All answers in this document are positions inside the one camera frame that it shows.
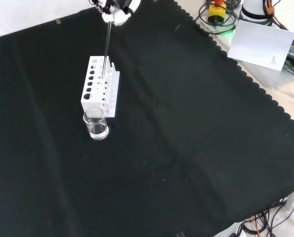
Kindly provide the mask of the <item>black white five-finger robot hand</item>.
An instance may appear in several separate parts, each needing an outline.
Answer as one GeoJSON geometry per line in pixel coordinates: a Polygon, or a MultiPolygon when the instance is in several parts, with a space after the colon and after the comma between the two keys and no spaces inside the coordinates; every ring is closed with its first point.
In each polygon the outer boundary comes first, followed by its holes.
{"type": "Polygon", "coordinates": [[[141,0],[89,0],[106,23],[123,25],[138,9],[141,0]]]}

